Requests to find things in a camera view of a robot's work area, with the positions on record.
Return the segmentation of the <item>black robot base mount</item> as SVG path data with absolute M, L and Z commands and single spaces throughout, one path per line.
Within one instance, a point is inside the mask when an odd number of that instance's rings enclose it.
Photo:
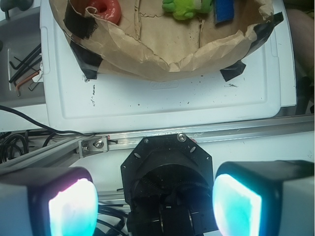
M 216 231 L 212 157 L 186 134 L 147 137 L 121 165 L 133 236 Z

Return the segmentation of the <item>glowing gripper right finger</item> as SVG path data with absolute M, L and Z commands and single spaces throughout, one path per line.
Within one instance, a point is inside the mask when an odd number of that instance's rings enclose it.
M 212 199 L 223 236 L 315 234 L 313 162 L 224 162 L 217 170 Z

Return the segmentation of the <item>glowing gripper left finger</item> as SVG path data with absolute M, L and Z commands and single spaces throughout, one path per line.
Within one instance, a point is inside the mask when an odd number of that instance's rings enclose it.
M 82 167 L 2 168 L 2 236 L 91 236 L 97 190 Z

